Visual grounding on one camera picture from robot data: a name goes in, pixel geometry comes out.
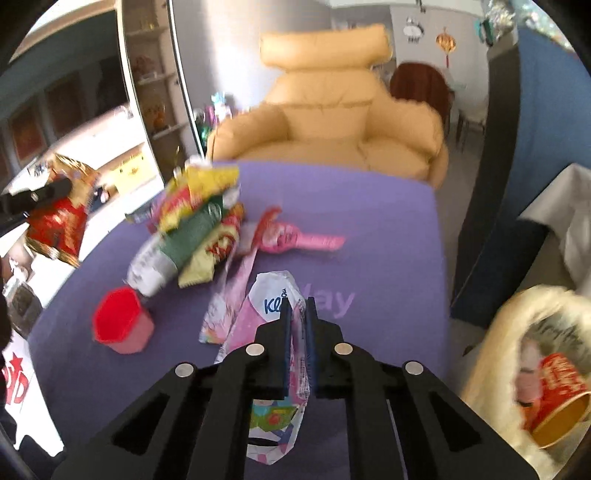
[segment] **leather armchair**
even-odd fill
[[[208,157],[349,167],[439,187],[448,162],[441,118],[390,96],[369,69],[390,57],[383,25],[263,35],[262,62],[285,73],[259,107],[218,126]]]

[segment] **red paper cup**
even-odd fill
[[[584,378],[562,353],[541,363],[542,400],[532,422],[531,435],[542,448],[565,436],[589,412],[589,391]]]
[[[92,319],[95,339],[117,353],[141,352],[154,331],[135,290],[125,286],[110,291]]]

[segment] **dining table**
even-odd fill
[[[318,315],[345,341],[391,365],[416,360],[447,372],[449,311],[433,189],[368,171],[275,162],[238,163],[249,220],[270,206],[302,232],[345,237],[336,252],[259,252],[257,273],[289,271]],[[177,364],[211,365],[219,345],[199,342],[213,283],[171,280],[146,303],[155,328],[145,348],[122,355],[93,338],[92,317],[125,283],[150,233],[120,223],[54,296],[28,343],[48,412],[66,449],[88,442]],[[295,446],[273,465],[247,459],[245,479],[349,478],[345,403],[311,395]]]

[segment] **white chair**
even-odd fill
[[[470,130],[470,126],[474,125],[480,129],[482,129],[482,134],[484,135],[486,131],[486,118],[488,116],[488,95],[486,98],[477,105],[475,108],[468,110],[468,109],[460,109],[460,115],[457,119],[457,130],[456,130],[456,145],[459,144],[460,139],[462,137],[462,133],[464,134],[462,140],[462,151],[466,146],[466,137],[468,136],[468,130]]]

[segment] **armchair headrest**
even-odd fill
[[[391,57],[388,33],[381,24],[352,30],[266,33],[261,37],[262,62],[286,72],[369,68]]]

